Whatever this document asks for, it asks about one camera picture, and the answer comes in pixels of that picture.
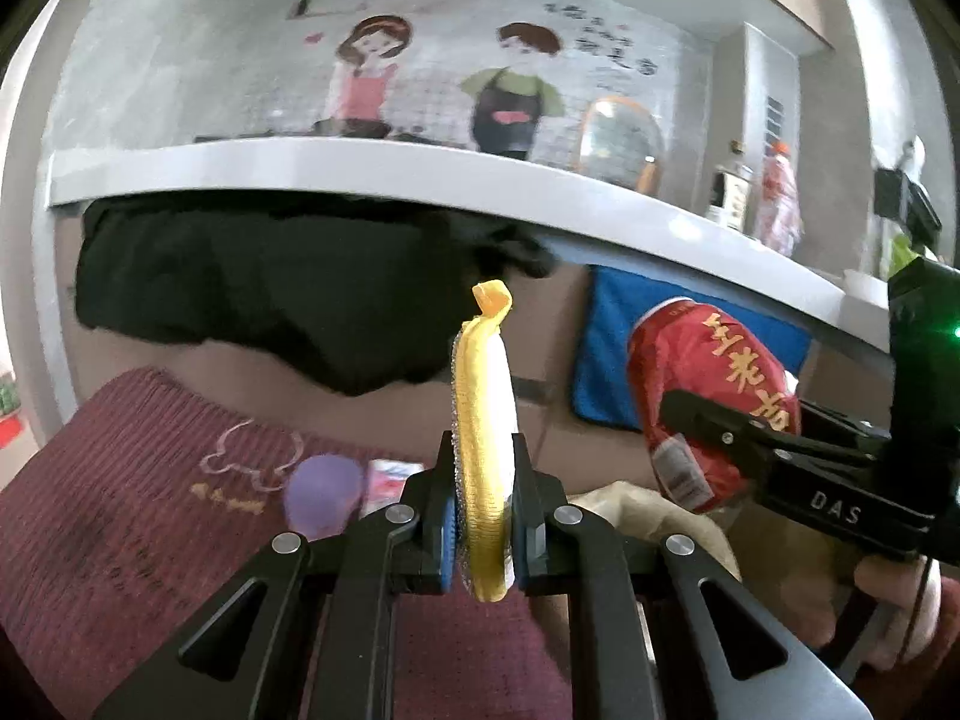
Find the person right hand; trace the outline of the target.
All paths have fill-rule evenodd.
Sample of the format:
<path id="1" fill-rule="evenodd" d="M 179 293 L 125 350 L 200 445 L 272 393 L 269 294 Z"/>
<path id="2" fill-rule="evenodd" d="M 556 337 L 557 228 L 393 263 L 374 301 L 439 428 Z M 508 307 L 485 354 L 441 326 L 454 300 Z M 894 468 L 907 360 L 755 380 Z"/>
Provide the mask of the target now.
<path id="1" fill-rule="evenodd" d="M 871 556 L 857 564 L 851 585 L 889 612 L 885 628 L 874 635 L 866 650 L 866 665 L 877 671 L 890 671 L 926 650 L 939 622 L 941 578 L 940 564 L 935 559 L 903 564 Z M 804 622 L 800 639 L 805 644 L 820 649 L 835 637 L 835 598 L 839 587 L 841 583 L 832 574 L 815 579 L 812 598 L 805 601 L 805 611 L 800 615 Z"/>

